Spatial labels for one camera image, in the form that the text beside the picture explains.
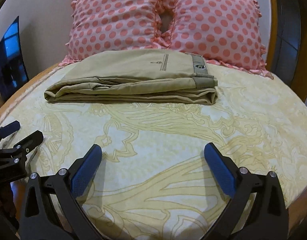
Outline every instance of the bed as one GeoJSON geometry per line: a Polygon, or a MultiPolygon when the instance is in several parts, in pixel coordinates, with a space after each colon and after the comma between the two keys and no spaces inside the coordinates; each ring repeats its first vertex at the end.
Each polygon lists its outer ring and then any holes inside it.
{"type": "MultiPolygon", "coordinates": [[[[262,9],[267,19],[260,26],[269,52],[270,8],[262,9]]],[[[271,80],[209,64],[210,74],[221,77],[213,106],[48,104],[44,91],[75,64],[56,64],[34,77],[0,109],[0,126],[14,120],[22,125],[6,147],[35,130],[43,132],[43,144],[28,161],[28,171],[41,176],[68,168],[93,143],[102,147],[104,160],[79,202],[105,236],[204,235],[229,200],[203,159],[210,141],[237,166],[260,174],[276,171],[289,207],[289,228],[305,216],[307,108],[278,77],[271,80]]],[[[253,198],[236,229],[244,224],[253,198]]],[[[57,200],[54,204],[61,214],[57,200]]]]}

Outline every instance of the pink polka dot pillow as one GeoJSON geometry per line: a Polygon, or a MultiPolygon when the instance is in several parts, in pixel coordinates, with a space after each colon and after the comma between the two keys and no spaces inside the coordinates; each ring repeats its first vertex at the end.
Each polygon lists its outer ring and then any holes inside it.
{"type": "Polygon", "coordinates": [[[162,0],[162,5],[174,16],[169,30],[162,34],[169,49],[272,77],[261,57],[265,47],[255,0],[162,0]]]}
{"type": "Polygon", "coordinates": [[[67,65],[105,50],[161,48],[158,0],[72,0],[67,65]]]}

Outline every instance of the folded khaki pants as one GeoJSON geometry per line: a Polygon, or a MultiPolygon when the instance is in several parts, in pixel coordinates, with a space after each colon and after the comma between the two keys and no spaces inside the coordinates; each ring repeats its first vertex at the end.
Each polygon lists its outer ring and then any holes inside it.
{"type": "Polygon", "coordinates": [[[166,49],[105,51],[45,91],[48,102],[182,102],[212,105],[217,80],[201,56],[166,49]]]}

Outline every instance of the white wall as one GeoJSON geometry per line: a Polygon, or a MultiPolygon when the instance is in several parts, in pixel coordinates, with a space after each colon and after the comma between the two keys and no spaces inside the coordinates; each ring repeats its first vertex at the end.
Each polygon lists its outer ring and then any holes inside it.
{"type": "Polygon", "coordinates": [[[6,0],[0,40],[19,15],[20,43],[29,78],[63,60],[72,26],[71,0],[6,0]]]}
{"type": "MultiPolygon", "coordinates": [[[[271,2],[270,0],[257,0],[260,6],[262,17],[259,19],[259,29],[262,43],[268,49],[271,33],[271,2]]],[[[263,59],[267,59],[267,54],[263,55],[263,59]]]]}

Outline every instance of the wooden bed frame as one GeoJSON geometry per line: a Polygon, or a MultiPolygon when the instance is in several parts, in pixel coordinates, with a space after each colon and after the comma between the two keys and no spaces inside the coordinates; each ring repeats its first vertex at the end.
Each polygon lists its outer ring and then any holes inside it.
{"type": "MultiPolygon", "coordinates": [[[[276,36],[277,36],[277,3],[276,0],[271,0],[271,38],[269,42],[268,47],[268,56],[267,56],[267,68],[270,70],[275,46],[276,46],[276,36]]],[[[28,89],[30,86],[32,86],[34,83],[39,81],[43,76],[47,75],[50,71],[52,71],[55,67],[57,67],[58,64],[55,64],[51,66],[50,68],[44,70],[37,76],[35,76],[33,79],[31,79],[26,85],[24,85],[21,89],[19,89],[1,108],[0,108],[0,117],[3,113],[6,111],[10,111],[10,106],[13,104],[13,102],[21,96],[26,89],[28,89]]],[[[296,70],[296,75],[300,76],[300,78],[296,78],[296,81],[299,82],[299,80],[306,78],[307,79],[307,70],[296,70]]],[[[14,192],[14,202],[16,204],[17,208],[17,215],[16,217],[19,218],[20,215],[20,208],[21,208],[21,202],[23,199],[24,194],[24,188],[25,186],[21,184],[20,182],[15,182],[12,185],[12,190],[14,192]]],[[[307,214],[307,189],[301,194],[301,196],[295,200],[290,206],[289,206],[289,230],[292,229],[294,226],[298,225],[299,222],[305,217],[307,214]]]]}

